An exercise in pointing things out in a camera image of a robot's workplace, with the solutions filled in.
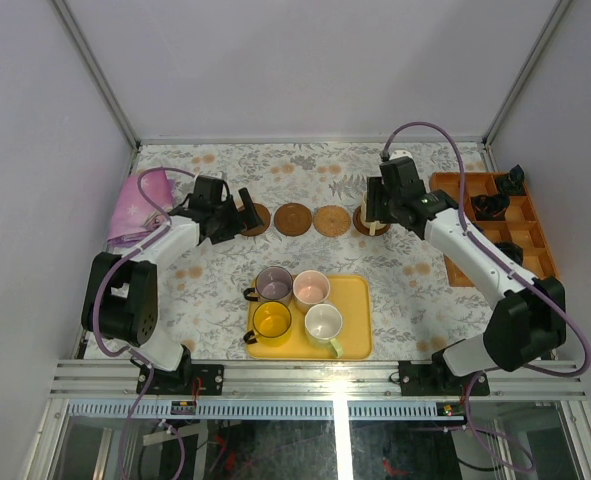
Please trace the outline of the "dark brown wooden coaster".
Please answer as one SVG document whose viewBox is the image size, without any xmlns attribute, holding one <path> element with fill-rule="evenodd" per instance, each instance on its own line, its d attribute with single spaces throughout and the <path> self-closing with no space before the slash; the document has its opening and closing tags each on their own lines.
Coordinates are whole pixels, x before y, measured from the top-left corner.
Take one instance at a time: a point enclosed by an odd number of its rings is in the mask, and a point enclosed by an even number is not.
<svg viewBox="0 0 591 480">
<path fill-rule="evenodd" d="M 254 237 L 261 235 L 268 229 L 268 227 L 271 224 L 271 213 L 267 209 L 267 207 L 261 203 L 254 203 L 253 206 L 259 215 L 261 223 L 252 229 L 247 228 L 245 231 L 243 231 L 241 235 L 245 237 Z"/>
</svg>

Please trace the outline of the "pale green mug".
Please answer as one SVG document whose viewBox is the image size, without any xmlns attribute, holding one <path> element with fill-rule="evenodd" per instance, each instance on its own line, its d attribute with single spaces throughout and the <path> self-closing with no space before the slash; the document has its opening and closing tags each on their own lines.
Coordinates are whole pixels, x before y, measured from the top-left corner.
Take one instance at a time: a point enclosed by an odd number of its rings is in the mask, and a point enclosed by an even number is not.
<svg viewBox="0 0 591 480">
<path fill-rule="evenodd" d="M 375 236 L 377 230 L 381 227 L 381 225 L 377 221 L 370 222 L 367 220 L 367 200 L 367 193 L 364 192 L 360 208 L 360 222 L 362 226 L 367 229 L 369 236 Z"/>
</svg>

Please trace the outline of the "reddish brown wooden coaster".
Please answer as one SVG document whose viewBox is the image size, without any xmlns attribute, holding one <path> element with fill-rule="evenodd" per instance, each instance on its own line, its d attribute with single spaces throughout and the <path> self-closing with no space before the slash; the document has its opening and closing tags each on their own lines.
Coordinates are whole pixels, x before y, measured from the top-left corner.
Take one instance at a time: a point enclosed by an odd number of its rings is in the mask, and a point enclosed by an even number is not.
<svg viewBox="0 0 591 480">
<path fill-rule="evenodd" d="M 372 230 L 369 226 L 367 226 L 365 223 L 362 222 L 361 220 L 361 208 L 357 207 L 353 213 L 353 225 L 356 228 L 356 230 L 358 232 L 360 232 L 362 235 L 365 236 L 369 236 L 369 237 L 378 237 L 381 236 L 383 234 L 385 234 L 391 227 L 390 224 L 376 224 L 376 228 L 374 230 Z"/>
</svg>

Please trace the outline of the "woven rattan coaster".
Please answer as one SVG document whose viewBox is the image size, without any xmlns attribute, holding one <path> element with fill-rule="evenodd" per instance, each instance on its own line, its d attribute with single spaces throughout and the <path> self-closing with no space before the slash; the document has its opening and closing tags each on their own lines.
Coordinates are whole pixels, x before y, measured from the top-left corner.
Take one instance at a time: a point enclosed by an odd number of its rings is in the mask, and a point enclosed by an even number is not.
<svg viewBox="0 0 591 480">
<path fill-rule="evenodd" d="M 351 217 L 346 209 L 337 205 L 320 207 L 313 216 L 315 229 L 329 238 L 344 235 L 350 228 Z"/>
</svg>

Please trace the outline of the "white mug green handle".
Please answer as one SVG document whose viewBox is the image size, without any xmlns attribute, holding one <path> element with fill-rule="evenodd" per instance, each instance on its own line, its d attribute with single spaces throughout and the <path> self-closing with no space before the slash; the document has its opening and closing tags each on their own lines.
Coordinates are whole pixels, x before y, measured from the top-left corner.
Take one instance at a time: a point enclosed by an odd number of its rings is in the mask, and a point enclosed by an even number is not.
<svg viewBox="0 0 591 480">
<path fill-rule="evenodd" d="M 335 358 L 344 355 L 338 339 L 343 329 L 343 316 L 335 306 L 318 304 L 311 307 L 304 317 L 304 328 L 311 345 L 329 349 Z"/>
</svg>

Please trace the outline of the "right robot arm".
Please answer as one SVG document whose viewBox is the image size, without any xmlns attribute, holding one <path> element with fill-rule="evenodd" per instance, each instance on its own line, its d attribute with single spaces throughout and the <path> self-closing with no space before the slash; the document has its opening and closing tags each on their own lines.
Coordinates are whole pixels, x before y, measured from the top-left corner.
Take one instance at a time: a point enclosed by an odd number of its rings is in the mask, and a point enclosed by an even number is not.
<svg viewBox="0 0 591 480">
<path fill-rule="evenodd" d="M 437 354 L 430 378 L 438 392 L 457 392 L 477 371 L 515 371 L 565 342 L 560 281 L 539 279 L 488 240 L 446 192 L 427 191 L 411 158 L 386 160 L 369 178 L 366 218 L 401 225 L 440 250 L 492 310 L 483 333 Z"/>
</svg>

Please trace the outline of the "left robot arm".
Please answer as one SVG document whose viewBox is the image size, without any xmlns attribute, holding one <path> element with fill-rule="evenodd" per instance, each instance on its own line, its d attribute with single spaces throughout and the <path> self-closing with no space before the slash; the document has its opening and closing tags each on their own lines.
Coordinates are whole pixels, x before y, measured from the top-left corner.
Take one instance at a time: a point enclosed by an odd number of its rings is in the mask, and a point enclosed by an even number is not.
<svg viewBox="0 0 591 480">
<path fill-rule="evenodd" d="M 127 351 L 150 369 L 159 370 L 159 382 L 172 394 L 187 392 L 194 381 L 190 350 L 174 341 L 159 320 L 158 275 L 184 253 L 208 240 L 213 245 L 264 225 L 246 188 L 238 190 L 237 207 L 227 182 L 207 175 L 194 179 L 193 190 L 179 205 L 166 208 L 153 198 L 148 178 L 168 187 L 166 173 L 179 168 L 156 167 L 135 177 L 137 193 L 128 214 L 140 204 L 153 209 L 151 229 L 123 254 L 102 252 L 91 266 L 81 323 L 108 357 Z"/>
</svg>

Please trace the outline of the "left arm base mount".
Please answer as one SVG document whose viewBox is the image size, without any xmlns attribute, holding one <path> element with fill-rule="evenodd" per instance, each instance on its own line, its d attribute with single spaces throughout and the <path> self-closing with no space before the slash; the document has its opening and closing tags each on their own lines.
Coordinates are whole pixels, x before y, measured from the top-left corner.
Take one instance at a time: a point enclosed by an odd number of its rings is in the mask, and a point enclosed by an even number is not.
<svg viewBox="0 0 591 480">
<path fill-rule="evenodd" d="M 153 379 L 146 389 L 148 395 L 220 396 L 225 367 L 222 364 L 192 364 L 186 371 L 168 372 L 153 369 Z"/>
</svg>

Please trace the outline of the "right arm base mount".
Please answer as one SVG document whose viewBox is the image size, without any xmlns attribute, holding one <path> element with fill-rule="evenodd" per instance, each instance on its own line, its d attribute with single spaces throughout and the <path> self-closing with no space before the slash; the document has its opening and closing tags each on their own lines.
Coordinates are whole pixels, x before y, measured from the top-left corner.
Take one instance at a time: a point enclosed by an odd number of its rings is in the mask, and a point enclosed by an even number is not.
<svg viewBox="0 0 591 480">
<path fill-rule="evenodd" d="M 440 363 L 399 361 L 398 373 L 401 394 L 405 397 L 463 396 L 472 385 L 473 396 L 489 396 L 490 387 L 483 374 L 472 382 L 474 373 L 455 376 Z"/>
</svg>

